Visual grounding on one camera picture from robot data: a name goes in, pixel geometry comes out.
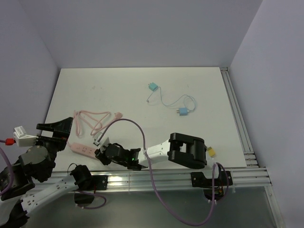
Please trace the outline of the pink power strip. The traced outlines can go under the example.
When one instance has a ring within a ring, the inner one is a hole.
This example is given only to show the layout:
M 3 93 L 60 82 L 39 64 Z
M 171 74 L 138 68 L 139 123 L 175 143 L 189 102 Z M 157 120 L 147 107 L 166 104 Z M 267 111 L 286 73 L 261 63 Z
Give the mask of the pink power strip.
M 95 157 L 96 148 L 92 148 L 87 145 L 83 145 L 83 144 L 74 142 L 71 144 L 70 149 L 72 152 L 74 152 L 76 154 L 79 154 L 79 155 L 82 155 L 82 156 L 85 156 L 85 157 L 88 157 L 91 159 L 96 159 L 96 157 Z

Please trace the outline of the blue charger plug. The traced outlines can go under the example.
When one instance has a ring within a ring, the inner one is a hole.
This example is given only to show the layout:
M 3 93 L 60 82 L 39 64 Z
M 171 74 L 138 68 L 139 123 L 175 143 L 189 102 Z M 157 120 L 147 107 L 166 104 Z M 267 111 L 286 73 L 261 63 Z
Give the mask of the blue charger plug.
M 180 107 L 180 108 L 178 108 L 178 110 L 176 110 L 176 113 L 179 116 L 187 116 L 188 112 L 189 112 L 189 110 L 186 107 Z

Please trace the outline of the yellow charger plug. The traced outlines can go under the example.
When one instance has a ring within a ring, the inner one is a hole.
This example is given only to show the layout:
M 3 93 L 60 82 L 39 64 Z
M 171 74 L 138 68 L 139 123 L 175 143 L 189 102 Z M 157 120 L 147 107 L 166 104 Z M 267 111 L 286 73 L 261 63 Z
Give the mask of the yellow charger plug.
M 209 157 L 214 158 L 216 157 L 216 152 L 212 147 L 207 148 L 207 154 Z

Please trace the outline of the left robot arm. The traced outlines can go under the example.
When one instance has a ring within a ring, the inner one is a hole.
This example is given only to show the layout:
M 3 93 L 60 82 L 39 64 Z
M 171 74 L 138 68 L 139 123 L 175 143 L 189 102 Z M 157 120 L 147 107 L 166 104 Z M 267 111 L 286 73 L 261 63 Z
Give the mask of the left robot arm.
M 1 155 L 6 167 L 0 173 L 0 226 L 20 228 L 38 209 L 75 190 L 92 186 L 92 175 L 85 165 L 77 165 L 57 182 L 36 190 L 37 183 L 46 182 L 55 168 L 57 153 L 67 145 L 73 118 L 54 123 L 39 123 L 36 129 L 51 132 L 52 136 L 30 135 L 22 126 L 15 127 L 13 138 L 5 144 L 16 143 L 26 147 L 15 163 L 11 163 L 4 151 Z

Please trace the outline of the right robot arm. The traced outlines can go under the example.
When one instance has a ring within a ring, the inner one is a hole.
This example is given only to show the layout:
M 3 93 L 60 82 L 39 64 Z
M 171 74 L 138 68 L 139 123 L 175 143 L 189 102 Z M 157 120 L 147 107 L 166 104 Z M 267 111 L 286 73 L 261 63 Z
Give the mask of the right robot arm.
M 94 138 L 97 146 L 95 157 L 103 164 L 115 163 L 129 170 L 141 171 L 151 164 L 170 161 L 190 169 L 207 166 L 207 147 L 203 139 L 181 133 L 171 133 L 168 140 L 148 147 L 125 149 L 118 143 L 111 143 L 108 137 L 99 133 Z

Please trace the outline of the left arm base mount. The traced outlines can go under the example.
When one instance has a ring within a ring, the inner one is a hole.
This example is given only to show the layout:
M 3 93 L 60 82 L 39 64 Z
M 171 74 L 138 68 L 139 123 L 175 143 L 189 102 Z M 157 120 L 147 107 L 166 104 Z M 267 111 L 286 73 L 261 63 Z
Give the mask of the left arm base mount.
M 84 190 L 74 191 L 74 203 L 76 207 L 86 210 L 99 209 L 106 205 L 107 199 L 105 196 L 98 193 L 99 190 L 104 191 L 107 189 L 108 176 L 107 175 L 94 175 L 91 183 Z M 94 200 L 102 199 L 102 203 L 98 206 L 93 206 Z

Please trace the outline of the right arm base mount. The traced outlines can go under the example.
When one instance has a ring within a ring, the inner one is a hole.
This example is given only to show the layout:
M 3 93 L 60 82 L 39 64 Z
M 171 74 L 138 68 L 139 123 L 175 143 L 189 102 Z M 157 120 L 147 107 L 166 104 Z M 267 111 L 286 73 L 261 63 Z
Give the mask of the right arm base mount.
M 191 184 L 194 188 L 203 188 L 206 199 L 212 200 L 212 179 L 205 177 L 203 172 L 191 172 Z M 214 179 L 215 200 L 221 200 L 227 193 L 227 188 L 233 185 L 231 172 L 219 170 L 219 175 Z

